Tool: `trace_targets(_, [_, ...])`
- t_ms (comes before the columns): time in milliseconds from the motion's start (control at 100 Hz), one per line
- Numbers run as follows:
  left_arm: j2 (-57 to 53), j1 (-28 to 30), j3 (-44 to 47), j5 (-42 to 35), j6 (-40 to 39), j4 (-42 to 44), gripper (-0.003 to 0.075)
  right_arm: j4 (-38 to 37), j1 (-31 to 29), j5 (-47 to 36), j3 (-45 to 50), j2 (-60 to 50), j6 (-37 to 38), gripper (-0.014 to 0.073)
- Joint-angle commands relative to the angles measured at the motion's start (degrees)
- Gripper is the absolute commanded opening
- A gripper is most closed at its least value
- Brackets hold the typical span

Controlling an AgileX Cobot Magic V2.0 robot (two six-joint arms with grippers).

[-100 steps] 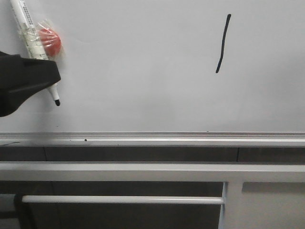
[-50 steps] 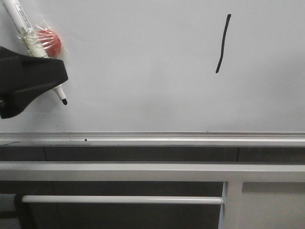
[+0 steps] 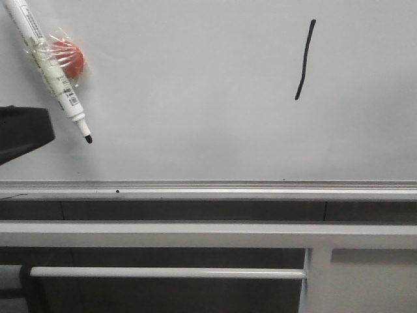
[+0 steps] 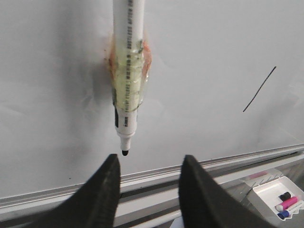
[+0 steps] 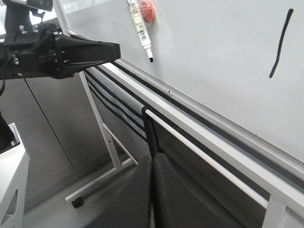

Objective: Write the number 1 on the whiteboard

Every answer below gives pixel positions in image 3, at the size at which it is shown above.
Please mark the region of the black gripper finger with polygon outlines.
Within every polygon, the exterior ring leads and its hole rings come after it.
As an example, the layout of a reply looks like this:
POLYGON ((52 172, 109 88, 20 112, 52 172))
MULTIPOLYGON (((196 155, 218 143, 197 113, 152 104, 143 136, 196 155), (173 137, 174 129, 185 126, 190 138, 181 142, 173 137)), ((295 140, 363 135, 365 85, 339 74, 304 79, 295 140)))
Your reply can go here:
POLYGON ((54 140, 47 109, 1 107, 1 165, 54 140))

